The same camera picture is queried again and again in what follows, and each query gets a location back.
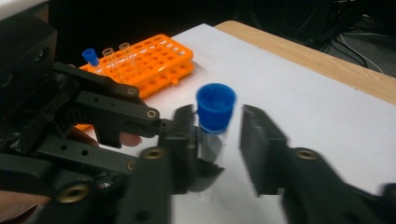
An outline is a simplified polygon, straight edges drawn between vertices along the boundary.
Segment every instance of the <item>test tube rack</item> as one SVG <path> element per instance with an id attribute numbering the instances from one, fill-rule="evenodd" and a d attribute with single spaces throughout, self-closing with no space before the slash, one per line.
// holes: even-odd
<path id="1" fill-rule="evenodd" d="M 133 44 L 130 51 L 127 60 L 121 50 L 115 52 L 117 70 L 111 69 L 106 58 L 99 59 L 99 63 L 103 67 L 102 75 L 137 87 L 142 99 L 167 86 L 176 86 L 193 69 L 192 51 L 166 35 L 155 35 Z M 95 68 L 89 63 L 80 69 L 95 73 Z"/>

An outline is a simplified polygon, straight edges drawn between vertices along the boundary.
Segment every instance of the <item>white tabletop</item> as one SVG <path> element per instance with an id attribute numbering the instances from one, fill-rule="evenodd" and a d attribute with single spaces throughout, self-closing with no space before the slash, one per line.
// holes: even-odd
<path id="1" fill-rule="evenodd" d="M 0 20 L 48 0 L 0 0 Z"/>
<path id="2" fill-rule="evenodd" d="M 203 85 L 220 82 L 237 94 L 215 201 L 204 204 L 197 195 L 173 197 L 173 223 L 259 224 L 286 223 L 278 196 L 255 197 L 239 152 L 242 105 L 254 105 L 275 121 L 289 137 L 290 147 L 321 153 L 344 180 L 379 193 L 396 182 L 396 106 L 324 77 L 230 35 L 200 25 L 174 36 L 192 49 L 195 68 L 178 86 L 148 98 L 163 119 L 183 105 L 195 104 Z M 146 140 L 135 154 L 155 146 Z"/>

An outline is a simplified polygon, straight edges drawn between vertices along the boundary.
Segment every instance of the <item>blue cap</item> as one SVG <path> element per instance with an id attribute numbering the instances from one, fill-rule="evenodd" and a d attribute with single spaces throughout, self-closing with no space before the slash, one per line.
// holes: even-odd
<path id="1" fill-rule="evenodd" d="M 233 89 L 211 83 L 201 87 L 196 94 L 201 127 L 209 133 L 223 133 L 227 129 L 236 95 Z"/>
<path id="2" fill-rule="evenodd" d="M 92 66 L 97 66 L 99 64 L 99 59 L 94 49 L 86 49 L 82 51 L 82 57 L 84 57 L 85 61 L 90 63 Z"/>

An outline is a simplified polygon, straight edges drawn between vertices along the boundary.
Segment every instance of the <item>brass screw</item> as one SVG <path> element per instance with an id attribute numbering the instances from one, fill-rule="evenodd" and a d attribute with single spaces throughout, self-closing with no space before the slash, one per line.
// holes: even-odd
<path id="1" fill-rule="evenodd" d="M 318 158 L 318 154 L 311 150 L 300 150 L 297 152 L 297 156 L 301 159 L 314 161 Z"/>
<path id="2" fill-rule="evenodd" d="M 90 193 L 90 188 L 87 185 L 79 184 L 65 189 L 58 195 L 58 202 L 60 203 L 76 203 L 81 201 Z"/>
<path id="3" fill-rule="evenodd" d="M 128 161 L 128 163 L 126 164 L 126 168 L 129 171 L 133 171 L 135 166 L 136 166 L 136 161 Z"/>
<path id="4" fill-rule="evenodd" d="M 150 151 L 145 152 L 143 157 L 148 160 L 157 160 L 163 156 L 163 151 L 160 149 L 152 149 Z"/>
<path id="5" fill-rule="evenodd" d="M 128 94 L 130 95 L 134 95 L 136 93 L 136 90 L 134 88 L 129 88 L 126 92 L 128 92 Z"/>
<path id="6" fill-rule="evenodd" d="M 157 113 L 155 113 L 155 111 L 153 111 L 153 110 L 150 110 L 150 111 L 148 112 L 148 117 L 149 117 L 149 118 L 154 118 L 156 115 L 157 115 Z"/>

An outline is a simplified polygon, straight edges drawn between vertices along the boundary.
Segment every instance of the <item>plastic test tube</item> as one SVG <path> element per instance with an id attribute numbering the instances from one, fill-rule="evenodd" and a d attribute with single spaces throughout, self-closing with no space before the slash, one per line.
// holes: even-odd
<path id="1" fill-rule="evenodd" d="M 122 54 L 120 62 L 126 68 L 127 73 L 133 77 L 136 73 L 136 67 L 134 64 L 134 54 L 131 51 L 130 45 L 128 43 L 122 43 L 119 45 L 119 49 Z"/>
<path id="2" fill-rule="evenodd" d="M 219 161 L 233 105 L 235 92 L 228 86 L 212 83 L 203 86 L 196 94 L 199 117 L 199 152 L 204 161 Z M 214 198 L 215 186 L 199 193 L 202 203 L 211 203 Z"/>
<path id="3" fill-rule="evenodd" d="M 113 48 L 107 48 L 102 51 L 104 58 L 107 60 L 107 71 L 118 81 L 122 81 L 120 69 L 118 68 L 118 60 Z"/>
<path id="4" fill-rule="evenodd" d="M 99 62 L 98 56 L 94 49 L 86 49 L 82 51 L 82 57 L 87 63 L 89 63 L 93 69 L 93 72 L 97 75 L 104 75 L 103 67 Z"/>

